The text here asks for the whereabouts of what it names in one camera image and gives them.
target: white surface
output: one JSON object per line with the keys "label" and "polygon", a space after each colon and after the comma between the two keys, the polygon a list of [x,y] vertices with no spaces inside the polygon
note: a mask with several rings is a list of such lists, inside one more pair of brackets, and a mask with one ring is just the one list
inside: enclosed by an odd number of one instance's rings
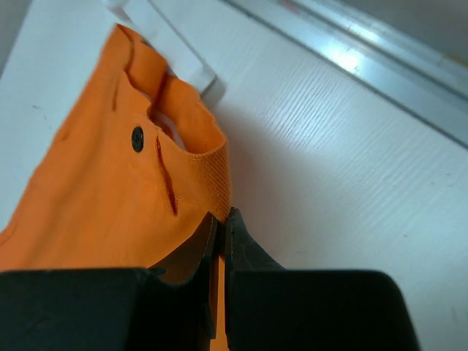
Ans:
{"label": "white surface", "polygon": [[468,147],[465,67],[331,0],[228,1]]}
{"label": "white surface", "polygon": [[[160,6],[226,85],[206,101],[259,243],[287,267],[389,273],[424,350],[468,349],[468,153],[217,1]],[[97,0],[33,3],[0,81],[2,224],[112,20]]]}

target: wood grain texture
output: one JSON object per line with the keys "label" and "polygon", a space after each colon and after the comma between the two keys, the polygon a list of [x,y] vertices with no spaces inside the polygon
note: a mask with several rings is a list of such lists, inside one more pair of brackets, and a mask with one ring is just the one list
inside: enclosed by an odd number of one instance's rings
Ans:
{"label": "wood grain texture", "polygon": [[[466,350],[468,153],[219,1],[158,4],[219,77],[205,101],[258,242],[291,268],[389,273],[423,349]],[[33,3],[0,81],[2,224],[86,82],[109,16],[95,0]]]}

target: orange fabric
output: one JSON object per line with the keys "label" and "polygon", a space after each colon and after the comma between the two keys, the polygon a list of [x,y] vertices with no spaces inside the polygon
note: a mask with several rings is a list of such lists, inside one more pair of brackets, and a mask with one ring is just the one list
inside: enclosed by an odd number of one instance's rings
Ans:
{"label": "orange fabric", "polygon": [[[154,109],[173,120],[186,150],[151,120]],[[117,26],[0,234],[0,269],[149,267],[207,211],[224,222],[229,210],[227,141],[214,117],[138,34]],[[218,335],[212,350],[226,350],[224,312]]]}

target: white plastic clip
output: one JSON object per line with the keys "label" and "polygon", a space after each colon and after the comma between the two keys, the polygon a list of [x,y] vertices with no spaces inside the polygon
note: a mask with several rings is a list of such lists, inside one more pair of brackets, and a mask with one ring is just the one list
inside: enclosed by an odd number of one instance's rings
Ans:
{"label": "white plastic clip", "polygon": [[101,0],[121,20],[132,22],[140,34],[167,60],[174,74],[202,94],[216,79],[213,70],[162,14],[153,0]]}

